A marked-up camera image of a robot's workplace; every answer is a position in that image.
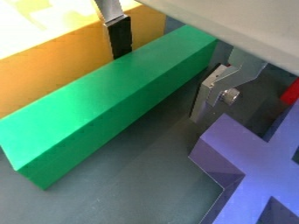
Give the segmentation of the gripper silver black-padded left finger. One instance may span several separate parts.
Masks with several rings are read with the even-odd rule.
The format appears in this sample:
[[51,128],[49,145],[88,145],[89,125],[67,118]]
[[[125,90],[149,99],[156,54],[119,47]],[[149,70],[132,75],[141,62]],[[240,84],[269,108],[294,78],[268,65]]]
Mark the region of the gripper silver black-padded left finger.
[[119,0],[95,0],[107,27],[113,59],[132,52],[131,17]]

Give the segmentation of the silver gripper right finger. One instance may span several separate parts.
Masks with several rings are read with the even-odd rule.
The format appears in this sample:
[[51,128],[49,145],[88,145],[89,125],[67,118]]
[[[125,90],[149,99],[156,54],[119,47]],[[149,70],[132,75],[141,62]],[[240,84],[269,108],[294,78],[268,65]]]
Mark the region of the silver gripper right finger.
[[236,87],[252,81],[267,66],[267,62],[243,50],[233,48],[228,65],[219,64],[200,84],[189,118],[197,123],[217,102],[231,105],[237,97]]

